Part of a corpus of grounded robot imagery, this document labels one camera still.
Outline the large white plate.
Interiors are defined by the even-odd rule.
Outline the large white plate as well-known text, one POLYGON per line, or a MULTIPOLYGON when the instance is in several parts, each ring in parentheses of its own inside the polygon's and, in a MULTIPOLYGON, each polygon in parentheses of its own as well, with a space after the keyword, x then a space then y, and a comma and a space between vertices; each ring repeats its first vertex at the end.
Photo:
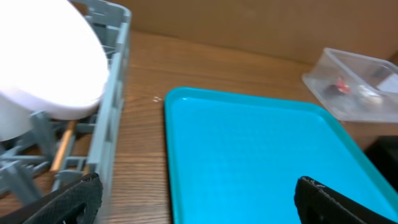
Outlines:
POLYGON ((97 109, 109 77, 99 38, 66 0, 1 0, 1 93, 74 120, 97 109))

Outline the white cup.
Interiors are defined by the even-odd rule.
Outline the white cup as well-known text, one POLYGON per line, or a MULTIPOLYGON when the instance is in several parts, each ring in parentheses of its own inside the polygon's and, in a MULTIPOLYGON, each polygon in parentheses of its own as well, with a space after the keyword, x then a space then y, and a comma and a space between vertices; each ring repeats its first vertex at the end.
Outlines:
POLYGON ((0 131, 1 141, 19 137, 32 129, 31 110, 14 103, 1 94, 0 131))

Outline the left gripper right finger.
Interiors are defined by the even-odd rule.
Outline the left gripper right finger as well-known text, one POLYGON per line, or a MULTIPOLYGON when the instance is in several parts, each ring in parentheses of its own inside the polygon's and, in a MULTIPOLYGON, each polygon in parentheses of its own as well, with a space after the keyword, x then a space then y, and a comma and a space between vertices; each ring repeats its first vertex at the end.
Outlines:
POLYGON ((294 203, 302 224, 397 224, 308 176, 297 181, 294 203))

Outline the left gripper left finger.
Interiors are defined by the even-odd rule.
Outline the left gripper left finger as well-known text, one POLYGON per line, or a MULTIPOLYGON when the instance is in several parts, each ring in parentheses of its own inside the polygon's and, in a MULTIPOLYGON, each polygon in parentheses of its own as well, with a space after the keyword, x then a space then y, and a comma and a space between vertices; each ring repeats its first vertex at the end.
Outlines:
POLYGON ((92 172, 1 217, 1 224, 93 224, 102 196, 100 176, 92 172))

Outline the red snack wrapper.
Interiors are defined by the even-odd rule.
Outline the red snack wrapper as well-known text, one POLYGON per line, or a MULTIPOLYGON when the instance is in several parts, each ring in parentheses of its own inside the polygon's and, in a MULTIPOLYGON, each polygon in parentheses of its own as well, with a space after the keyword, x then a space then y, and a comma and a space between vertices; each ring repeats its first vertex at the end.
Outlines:
POLYGON ((331 85, 328 85, 325 91, 328 94, 347 95, 350 94, 351 88, 342 78, 337 78, 331 85))

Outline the wooden chopstick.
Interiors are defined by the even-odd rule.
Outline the wooden chopstick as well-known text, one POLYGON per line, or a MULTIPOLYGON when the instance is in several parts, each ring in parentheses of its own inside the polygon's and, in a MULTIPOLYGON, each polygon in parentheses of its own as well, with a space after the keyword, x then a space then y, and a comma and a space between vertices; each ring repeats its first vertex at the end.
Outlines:
POLYGON ((77 122, 77 120, 71 120, 67 123, 67 127, 62 135, 60 145, 50 168, 50 172, 53 174, 57 173, 62 166, 62 162, 65 158, 67 147, 69 145, 69 141, 73 136, 73 133, 75 132, 77 122))

